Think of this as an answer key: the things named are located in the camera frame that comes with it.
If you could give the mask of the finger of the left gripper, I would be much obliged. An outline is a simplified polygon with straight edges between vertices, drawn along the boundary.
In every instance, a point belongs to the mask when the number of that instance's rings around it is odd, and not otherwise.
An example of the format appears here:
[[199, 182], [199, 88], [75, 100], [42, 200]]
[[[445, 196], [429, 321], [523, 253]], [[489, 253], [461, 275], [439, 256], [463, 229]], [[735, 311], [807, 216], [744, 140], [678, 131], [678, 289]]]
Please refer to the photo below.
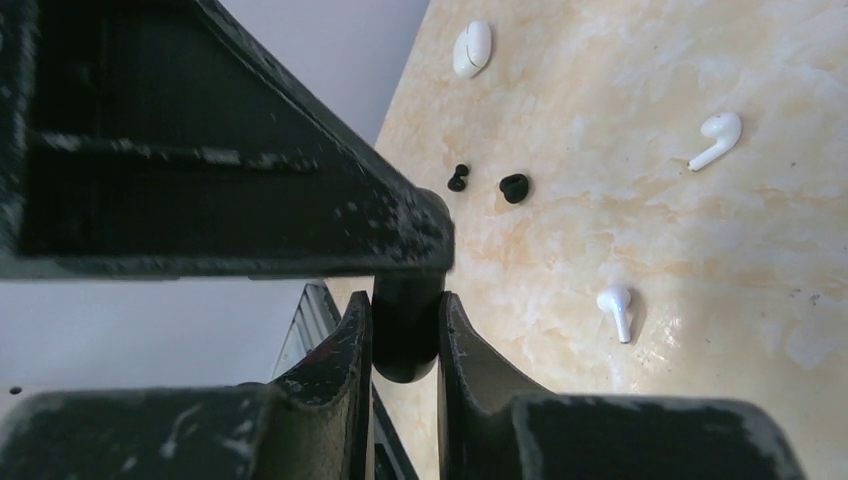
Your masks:
[[442, 274], [454, 245], [221, 3], [2, 3], [3, 278]]

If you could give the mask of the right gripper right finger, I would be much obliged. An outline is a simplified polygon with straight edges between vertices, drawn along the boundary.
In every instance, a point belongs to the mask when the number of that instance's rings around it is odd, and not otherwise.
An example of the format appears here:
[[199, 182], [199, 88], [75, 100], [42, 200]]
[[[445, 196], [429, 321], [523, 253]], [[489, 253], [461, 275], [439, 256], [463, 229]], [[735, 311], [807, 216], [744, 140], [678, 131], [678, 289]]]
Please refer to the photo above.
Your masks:
[[444, 479], [801, 479], [781, 428], [742, 401], [558, 394], [472, 327], [439, 312], [438, 447]]

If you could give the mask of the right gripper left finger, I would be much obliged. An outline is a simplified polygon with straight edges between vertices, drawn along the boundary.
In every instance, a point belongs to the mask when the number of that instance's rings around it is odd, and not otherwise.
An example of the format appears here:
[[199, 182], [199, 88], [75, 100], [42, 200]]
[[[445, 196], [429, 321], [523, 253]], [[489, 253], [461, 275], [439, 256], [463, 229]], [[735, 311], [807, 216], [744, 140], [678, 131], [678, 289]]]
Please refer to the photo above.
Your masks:
[[[354, 293], [346, 311], [363, 292]], [[44, 391], [1, 423], [5, 479], [258, 479], [279, 390], [210, 388]]]

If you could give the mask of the black earbud charging case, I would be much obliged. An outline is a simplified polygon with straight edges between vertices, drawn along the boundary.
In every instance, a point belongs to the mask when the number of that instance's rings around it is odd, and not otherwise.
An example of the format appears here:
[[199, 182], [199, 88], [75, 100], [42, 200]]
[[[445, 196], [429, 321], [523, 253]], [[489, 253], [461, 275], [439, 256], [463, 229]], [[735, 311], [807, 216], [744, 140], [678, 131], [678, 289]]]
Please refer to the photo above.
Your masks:
[[413, 383], [433, 368], [444, 288], [443, 274], [374, 278], [372, 360], [387, 380]]

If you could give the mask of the black earbud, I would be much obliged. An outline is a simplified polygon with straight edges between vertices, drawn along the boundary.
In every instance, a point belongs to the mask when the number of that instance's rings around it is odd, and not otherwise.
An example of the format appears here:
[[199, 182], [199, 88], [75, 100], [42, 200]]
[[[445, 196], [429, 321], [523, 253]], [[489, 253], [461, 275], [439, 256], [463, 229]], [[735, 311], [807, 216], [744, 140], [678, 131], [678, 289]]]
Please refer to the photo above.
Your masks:
[[447, 188], [452, 192], [464, 191], [467, 188], [466, 177], [469, 173], [470, 169], [466, 164], [458, 164], [447, 182]]
[[531, 181], [527, 175], [516, 173], [504, 177], [498, 187], [506, 202], [520, 204], [529, 195]]

